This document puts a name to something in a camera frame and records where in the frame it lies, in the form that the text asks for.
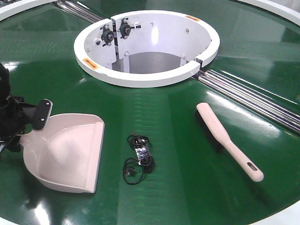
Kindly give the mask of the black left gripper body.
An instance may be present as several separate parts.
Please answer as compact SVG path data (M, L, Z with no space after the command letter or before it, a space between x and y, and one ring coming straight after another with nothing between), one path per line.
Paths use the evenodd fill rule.
M8 95L0 101L0 152L20 152L21 135L32 123L35 105L26 103L22 96Z

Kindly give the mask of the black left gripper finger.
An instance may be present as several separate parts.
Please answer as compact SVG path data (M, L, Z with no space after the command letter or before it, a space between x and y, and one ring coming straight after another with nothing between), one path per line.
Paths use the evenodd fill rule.
M32 128L34 130L42 130L47 125L49 120L53 103L48 99L42 99L36 106L32 118Z

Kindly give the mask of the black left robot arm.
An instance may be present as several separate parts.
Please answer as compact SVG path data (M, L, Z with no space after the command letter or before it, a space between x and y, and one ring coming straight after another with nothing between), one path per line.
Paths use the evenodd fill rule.
M38 105L26 103L22 96L11 94L9 70L0 66L0 152L20 152L21 135L28 124L42 130L50 117L53 103L42 99Z

